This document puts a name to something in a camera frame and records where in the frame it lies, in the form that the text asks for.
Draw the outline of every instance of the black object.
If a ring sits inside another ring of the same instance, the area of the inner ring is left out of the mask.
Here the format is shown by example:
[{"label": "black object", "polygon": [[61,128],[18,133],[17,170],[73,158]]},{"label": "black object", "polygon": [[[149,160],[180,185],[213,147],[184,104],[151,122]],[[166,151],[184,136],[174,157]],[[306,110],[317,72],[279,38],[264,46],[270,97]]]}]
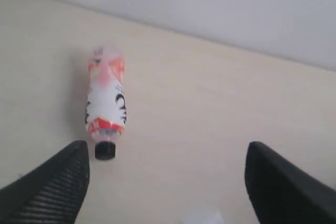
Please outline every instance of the black object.
[{"label": "black object", "polygon": [[336,192],[261,142],[248,147],[245,184],[261,224],[336,223]]},{"label": "black object", "polygon": [[116,155],[115,144],[112,142],[102,141],[96,144],[94,149],[94,156],[99,160],[109,160],[114,158]]},{"label": "black object", "polygon": [[74,223],[89,178],[87,143],[75,141],[0,190],[0,223]]}]

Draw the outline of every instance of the black bottle cap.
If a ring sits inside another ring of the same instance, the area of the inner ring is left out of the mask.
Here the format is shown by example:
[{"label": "black bottle cap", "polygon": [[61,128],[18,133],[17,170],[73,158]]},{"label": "black bottle cap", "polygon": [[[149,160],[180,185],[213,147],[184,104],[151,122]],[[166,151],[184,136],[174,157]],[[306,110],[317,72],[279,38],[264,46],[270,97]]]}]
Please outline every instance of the black bottle cap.
[{"label": "black bottle cap", "polygon": [[99,160],[109,160],[114,158],[116,155],[115,144],[108,141],[102,141],[96,144],[94,149],[94,156]]}]

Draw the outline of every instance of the lying bottle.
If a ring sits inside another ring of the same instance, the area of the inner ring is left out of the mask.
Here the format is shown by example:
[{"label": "lying bottle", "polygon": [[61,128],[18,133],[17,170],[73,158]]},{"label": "lying bottle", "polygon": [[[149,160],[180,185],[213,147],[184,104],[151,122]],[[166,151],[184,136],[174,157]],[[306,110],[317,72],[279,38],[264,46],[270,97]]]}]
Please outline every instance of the lying bottle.
[{"label": "lying bottle", "polygon": [[88,65],[86,129],[95,141],[96,159],[112,159],[127,120],[122,86],[124,59],[113,46],[104,46],[93,52]]}]

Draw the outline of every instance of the bottle label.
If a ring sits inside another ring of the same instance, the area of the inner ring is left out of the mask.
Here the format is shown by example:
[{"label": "bottle label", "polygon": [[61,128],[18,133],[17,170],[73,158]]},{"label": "bottle label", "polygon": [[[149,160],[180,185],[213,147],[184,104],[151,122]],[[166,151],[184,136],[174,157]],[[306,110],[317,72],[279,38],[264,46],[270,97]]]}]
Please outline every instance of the bottle label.
[{"label": "bottle label", "polygon": [[127,120],[122,57],[96,50],[89,59],[90,88],[85,125],[90,134],[101,129],[123,132]]}]

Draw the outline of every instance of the beige floor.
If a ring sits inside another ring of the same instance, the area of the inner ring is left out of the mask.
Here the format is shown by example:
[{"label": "beige floor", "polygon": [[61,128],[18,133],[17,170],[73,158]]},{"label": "beige floor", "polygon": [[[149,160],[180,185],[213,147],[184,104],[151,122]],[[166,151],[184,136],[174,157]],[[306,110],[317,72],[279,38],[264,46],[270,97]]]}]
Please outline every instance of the beige floor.
[{"label": "beige floor", "polygon": [[88,138],[86,53],[109,41],[125,53],[127,130],[117,159],[92,161],[77,223],[177,223],[209,205],[257,223],[250,141],[336,185],[336,73],[50,0],[0,6],[0,186]]}]

